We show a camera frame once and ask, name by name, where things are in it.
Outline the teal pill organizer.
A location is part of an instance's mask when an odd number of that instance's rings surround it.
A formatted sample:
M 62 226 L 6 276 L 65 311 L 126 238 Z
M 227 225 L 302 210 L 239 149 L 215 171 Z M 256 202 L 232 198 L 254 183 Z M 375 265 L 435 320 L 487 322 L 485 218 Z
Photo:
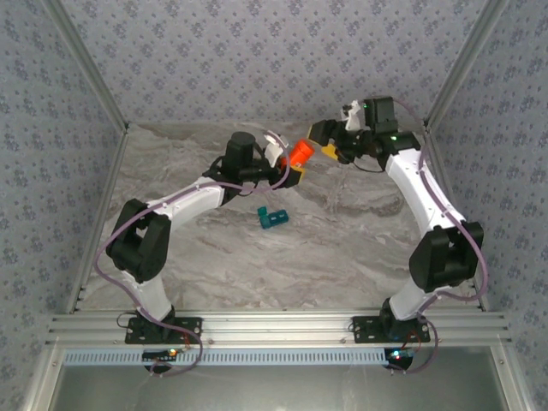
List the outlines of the teal pill organizer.
M 257 213 L 262 229 L 270 229 L 289 221 L 289 214 L 284 209 L 268 212 L 267 207 L 262 206 L 257 210 Z

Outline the aluminium frame post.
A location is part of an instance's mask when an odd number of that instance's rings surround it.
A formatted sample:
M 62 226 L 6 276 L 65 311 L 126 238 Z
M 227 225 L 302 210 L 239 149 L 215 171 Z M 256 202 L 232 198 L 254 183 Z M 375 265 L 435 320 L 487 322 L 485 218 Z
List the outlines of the aluminium frame post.
M 509 0 L 485 0 L 466 41 L 432 103 L 428 116 L 425 118 L 428 131 L 435 130 L 443 120 L 508 5 Z
M 86 78 L 93 93 L 101 103 L 106 115 L 118 131 L 124 133 L 127 124 L 116 104 L 113 94 L 105 83 L 98 65 L 86 48 L 77 26 L 72 22 L 61 0 L 40 0 L 51 20 L 56 26 L 72 57 L 77 62 L 81 73 Z

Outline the orange pill bottle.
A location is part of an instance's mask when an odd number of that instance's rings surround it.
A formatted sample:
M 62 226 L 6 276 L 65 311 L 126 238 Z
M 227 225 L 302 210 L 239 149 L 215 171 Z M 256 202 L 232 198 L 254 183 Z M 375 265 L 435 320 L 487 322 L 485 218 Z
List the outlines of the orange pill bottle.
M 290 155 L 289 155 L 289 164 L 290 164 L 290 166 L 291 166 L 291 167 L 292 167 L 292 166 L 296 166 L 296 167 L 300 167 L 300 168 L 301 168 L 301 167 L 303 167 L 303 166 L 307 163 L 308 160 L 306 160 L 305 162 L 302 162 L 302 161 L 297 157 L 297 152 L 296 152 L 295 146 L 294 146 L 294 148 L 292 149 L 292 151 L 291 151 L 291 153 L 290 153 Z

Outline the aluminium side rail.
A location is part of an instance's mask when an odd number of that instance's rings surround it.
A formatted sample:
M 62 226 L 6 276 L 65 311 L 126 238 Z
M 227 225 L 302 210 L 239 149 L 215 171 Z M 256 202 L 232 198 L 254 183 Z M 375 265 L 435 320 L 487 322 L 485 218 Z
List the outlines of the aluminium side rail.
M 447 173 L 444 170 L 444 165 L 441 159 L 440 151 L 438 150 L 437 142 L 433 137 L 431 127 L 428 125 L 427 121 L 424 121 L 423 128 L 425 145 L 423 146 L 424 153 L 421 155 L 420 163 L 423 164 L 426 161 L 426 156 L 430 158 L 430 162 L 435 171 L 436 182 L 439 185 L 439 191 L 444 192 L 446 200 L 439 200 L 437 195 L 433 193 L 433 189 L 430 187 L 430 183 L 424 181 L 426 190 L 432 195 L 433 199 L 437 201 L 438 205 L 441 207 L 442 215 L 455 225 L 457 233 L 463 238 L 463 240 L 467 244 L 467 247 L 470 248 L 472 255 L 477 259 L 477 269 L 474 273 L 474 288 L 476 290 L 475 295 L 453 295 L 445 291 L 441 294 L 446 295 L 448 298 L 459 301 L 477 301 L 484 311 L 488 311 L 489 304 L 487 302 L 485 294 L 487 291 L 489 273 L 486 266 L 484 254 L 481 251 L 481 245 L 471 236 L 468 229 L 463 225 L 465 223 L 465 220 L 455 208 L 456 202 L 454 199 L 454 194 L 450 188 Z
M 109 173 L 92 224 L 91 234 L 86 241 L 80 264 L 76 270 L 76 276 L 68 298 L 68 304 L 64 310 L 66 314 L 73 314 L 77 310 L 80 292 L 86 286 L 87 279 L 92 271 L 92 262 L 99 247 L 106 214 L 110 205 L 110 199 L 116 185 L 117 175 L 123 161 L 127 143 L 128 127 L 122 131 L 114 157 L 110 164 Z

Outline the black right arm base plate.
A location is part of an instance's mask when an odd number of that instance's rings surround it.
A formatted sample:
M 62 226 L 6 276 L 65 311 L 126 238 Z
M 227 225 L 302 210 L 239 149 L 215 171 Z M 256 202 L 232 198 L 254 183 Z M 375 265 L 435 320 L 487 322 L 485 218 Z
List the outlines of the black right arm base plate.
M 406 321 L 382 319 L 380 316 L 354 316 L 350 330 L 356 343 L 428 343 L 429 328 L 418 319 Z

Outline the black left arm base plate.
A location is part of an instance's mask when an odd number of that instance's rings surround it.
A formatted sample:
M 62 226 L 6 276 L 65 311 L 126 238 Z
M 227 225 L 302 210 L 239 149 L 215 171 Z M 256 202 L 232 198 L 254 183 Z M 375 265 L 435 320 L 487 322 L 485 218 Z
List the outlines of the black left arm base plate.
M 202 318 L 175 317 L 172 319 L 175 327 L 192 331 L 198 337 L 202 331 Z M 129 319 L 126 325 L 124 342 L 129 345 L 158 345 L 158 344 L 197 344 L 197 338 L 180 331 L 154 324 L 141 316 Z

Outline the aluminium frame strut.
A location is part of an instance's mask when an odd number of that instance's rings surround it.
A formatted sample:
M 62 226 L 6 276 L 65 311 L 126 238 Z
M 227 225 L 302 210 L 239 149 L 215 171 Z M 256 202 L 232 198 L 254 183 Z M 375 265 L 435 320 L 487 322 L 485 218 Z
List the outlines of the aluminium frame strut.
M 498 344 L 491 346 L 491 355 L 509 411 L 536 411 L 516 350 Z
M 21 411 L 48 411 L 55 393 L 65 349 L 46 346 L 38 358 Z

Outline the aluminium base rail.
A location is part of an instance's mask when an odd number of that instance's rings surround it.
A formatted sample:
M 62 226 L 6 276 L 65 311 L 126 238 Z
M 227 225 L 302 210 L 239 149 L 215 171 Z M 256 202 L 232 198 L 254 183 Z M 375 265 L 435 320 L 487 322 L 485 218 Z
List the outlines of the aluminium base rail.
M 203 319 L 201 338 L 212 348 L 311 348 L 354 345 L 351 319 L 377 309 L 183 310 L 181 317 Z M 440 346 L 478 347 L 511 343 L 503 313 L 477 307 L 441 307 L 426 312 Z M 115 311 L 83 311 L 52 317 L 45 342 L 65 348 L 108 348 L 124 344 L 123 320 Z

